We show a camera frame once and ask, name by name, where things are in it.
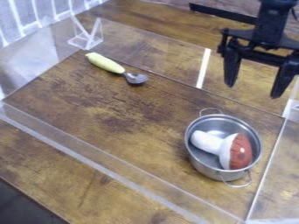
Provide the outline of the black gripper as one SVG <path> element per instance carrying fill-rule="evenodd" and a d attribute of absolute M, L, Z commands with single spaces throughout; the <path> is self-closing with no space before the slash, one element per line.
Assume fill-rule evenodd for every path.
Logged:
<path fill-rule="evenodd" d="M 225 83 L 234 87 L 243 59 L 279 67 L 271 97 L 279 98 L 299 74 L 299 41 L 286 36 L 293 5 L 262 5 L 251 30 L 222 30 L 218 52 L 225 59 Z"/>

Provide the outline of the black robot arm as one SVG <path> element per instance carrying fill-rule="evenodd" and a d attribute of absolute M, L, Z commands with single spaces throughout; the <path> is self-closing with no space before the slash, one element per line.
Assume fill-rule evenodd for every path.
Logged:
<path fill-rule="evenodd" d="M 279 98 L 299 74 L 299 41 L 285 34 L 290 10 L 298 0 L 259 0 L 253 30 L 222 30 L 218 53 L 225 59 L 225 83 L 234 87 L 243 59 L 279 67 L 271 97 Z"/>

